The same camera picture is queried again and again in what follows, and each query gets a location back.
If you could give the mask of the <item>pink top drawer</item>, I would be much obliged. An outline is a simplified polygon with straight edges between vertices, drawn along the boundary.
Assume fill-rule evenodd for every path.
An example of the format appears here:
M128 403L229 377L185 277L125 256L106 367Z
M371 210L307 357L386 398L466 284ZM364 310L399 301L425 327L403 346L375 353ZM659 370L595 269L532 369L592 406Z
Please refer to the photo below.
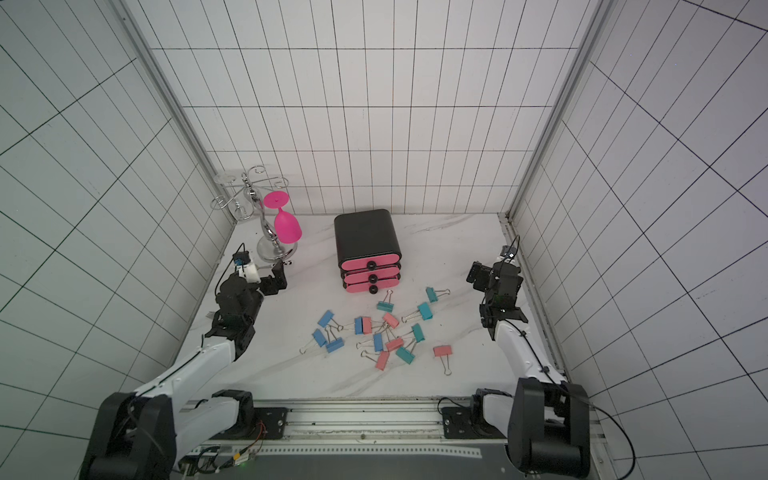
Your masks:
M400 255L397 253L388 253L382 255L373 255L364 258L349 259L340 264L340 269L345 272L355 270L375 270L379 267L396 265L400 262Z

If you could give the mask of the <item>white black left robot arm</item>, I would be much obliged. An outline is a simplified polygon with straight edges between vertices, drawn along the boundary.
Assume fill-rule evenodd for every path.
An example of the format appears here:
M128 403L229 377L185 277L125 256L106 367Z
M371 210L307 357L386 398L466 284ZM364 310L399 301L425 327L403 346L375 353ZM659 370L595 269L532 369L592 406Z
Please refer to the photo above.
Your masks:
M257 275L243 252L233 261L233 273L216 287L218 309L200 346L155 379L102 402L80 478L167 479L185 455L211 438L253 433L257 417L250 392L222 389L207 398L199 393L243 355L263 301L286 289L287 280L283 261L266 277Z

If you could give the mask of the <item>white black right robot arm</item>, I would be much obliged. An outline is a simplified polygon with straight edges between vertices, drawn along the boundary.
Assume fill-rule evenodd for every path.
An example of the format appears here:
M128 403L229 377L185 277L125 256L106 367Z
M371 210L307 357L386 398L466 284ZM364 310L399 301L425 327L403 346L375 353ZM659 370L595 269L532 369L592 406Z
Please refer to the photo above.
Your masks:
M581 386L556 371L517 306L520 268L511 261L474 262L467 282L483 293L481 324L517 379L512 394L479 389L473 418L505 435L507 456L520 472L588 477L590 404Z

